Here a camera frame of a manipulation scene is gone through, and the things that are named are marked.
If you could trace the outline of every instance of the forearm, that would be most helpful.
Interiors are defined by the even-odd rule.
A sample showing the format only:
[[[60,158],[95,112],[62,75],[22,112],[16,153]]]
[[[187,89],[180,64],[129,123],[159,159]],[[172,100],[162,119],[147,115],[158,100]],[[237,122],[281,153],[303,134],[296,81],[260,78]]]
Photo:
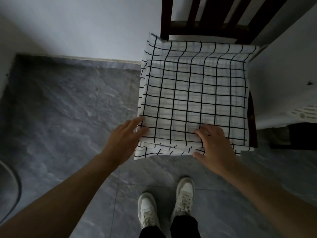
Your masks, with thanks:
[[[117,168],[98,156],[0,227],[1,237],[69,237],[93,196]]]
[[[317,208],[244,165],[223,177],[239,189],[285,237],[317,237]]]

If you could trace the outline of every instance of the left hand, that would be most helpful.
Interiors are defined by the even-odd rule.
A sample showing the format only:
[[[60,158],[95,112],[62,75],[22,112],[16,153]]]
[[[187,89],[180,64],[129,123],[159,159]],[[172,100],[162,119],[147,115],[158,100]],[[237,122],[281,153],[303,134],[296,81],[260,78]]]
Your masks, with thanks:
[[[145,120],[145,117],[140,116],[119,125],[112,131],[106,146],[97,156],[115,166],[127,161],[137,147],[139,139],[149,131],[148,127],[142,127],[137,132],[133,132],[143,120]]]

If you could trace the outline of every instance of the grid-patterned fabric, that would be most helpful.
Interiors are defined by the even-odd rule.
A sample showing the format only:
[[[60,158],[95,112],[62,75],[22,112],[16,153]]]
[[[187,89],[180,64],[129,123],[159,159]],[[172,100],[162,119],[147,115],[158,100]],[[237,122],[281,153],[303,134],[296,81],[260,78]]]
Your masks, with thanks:
[[[140,139],[134,159],[152,155],[204,154],[194,133],[202,124],[224,130],[236,154],[249,147],[247,63],[253,45],[199,41],[147,40],[142,60],[139,126],[150,131]]]

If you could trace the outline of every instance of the sneaker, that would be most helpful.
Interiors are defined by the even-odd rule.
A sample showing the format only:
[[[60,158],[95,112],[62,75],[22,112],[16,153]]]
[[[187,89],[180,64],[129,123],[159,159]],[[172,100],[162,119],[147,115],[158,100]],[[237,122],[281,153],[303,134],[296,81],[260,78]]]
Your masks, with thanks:
[[[171,224],[175,216],[190,216],[192,213],[195,186],[191,178],[185,177],[180,180],[176,189],[176,204],[171,216]]]
[[[158,226],[160,228],[156,202],[148,192],[141,194],[138,200],[138,216],[142,229],[148,226]]]

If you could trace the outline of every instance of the chair backrest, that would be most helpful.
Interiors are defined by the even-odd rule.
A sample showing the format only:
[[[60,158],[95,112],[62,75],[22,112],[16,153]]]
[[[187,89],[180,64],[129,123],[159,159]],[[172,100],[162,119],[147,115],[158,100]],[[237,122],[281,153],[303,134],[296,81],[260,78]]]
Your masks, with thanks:
[[[200,0],[193,0],[187,21],[171,21],[173,0],[162,0],[161,38],[169,35],[203,35],[236,38],[251,44],[287,0],[265,0],[247,26],[238,22],[251,0],[240,0],[228,23],[224,24],[234,0],[207,0],[200,21],[195,21]]]

